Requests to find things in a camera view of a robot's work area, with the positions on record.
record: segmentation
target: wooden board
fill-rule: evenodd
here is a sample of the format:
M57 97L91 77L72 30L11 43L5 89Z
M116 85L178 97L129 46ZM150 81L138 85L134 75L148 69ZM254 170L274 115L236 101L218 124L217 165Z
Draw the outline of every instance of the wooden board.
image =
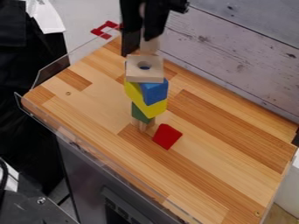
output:
M299 48L297 0L191 0L191 6Z
M170 14L161 52L299 123L299 50L190 8Z
M181 218L196 223L187 213L203 223L259 223L296 150L290 141L297 125L166 60L168 110L140 133L130 124L119 48L118 38L24 98L115 161L108 165ZM169 151L151 141L160 123L184 134Z

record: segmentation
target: yellow block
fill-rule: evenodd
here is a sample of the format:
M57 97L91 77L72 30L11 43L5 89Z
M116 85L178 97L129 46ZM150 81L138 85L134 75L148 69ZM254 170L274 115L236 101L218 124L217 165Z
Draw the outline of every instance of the yellow block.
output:
M138 83L125 81L125 91L132 102L148 117L153 118L162 114L167 107L167 99L158 101L152 105L146 105L143 101L143 93Z

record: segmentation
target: wooden table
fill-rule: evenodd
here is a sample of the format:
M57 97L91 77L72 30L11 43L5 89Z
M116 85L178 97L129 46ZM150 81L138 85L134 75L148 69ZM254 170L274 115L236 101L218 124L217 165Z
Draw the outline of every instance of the wooden table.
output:
M151 141L157 125L140 133L130 124L120 42L115 39L24 98L157 191L160 196L111 164L181 218L194 222L171 202L203 223L258 223L295 153L290 142L298 126L165 61L170 96L157 125L184 133L166 151Z

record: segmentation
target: blue block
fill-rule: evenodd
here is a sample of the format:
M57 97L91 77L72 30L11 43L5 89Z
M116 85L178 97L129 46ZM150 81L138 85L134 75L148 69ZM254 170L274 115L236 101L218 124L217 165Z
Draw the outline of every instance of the blue block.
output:
M139 83L139 85L143 91L143 100L147 106L167 98L168 81L165 78L163 83Z

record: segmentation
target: red square tile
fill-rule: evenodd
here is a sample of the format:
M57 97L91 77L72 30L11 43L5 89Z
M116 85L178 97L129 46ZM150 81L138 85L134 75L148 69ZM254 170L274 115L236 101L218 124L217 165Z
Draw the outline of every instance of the red square tile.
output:
M181 132L170 125L162 123L153 136L153 141L168 150L182 135Z

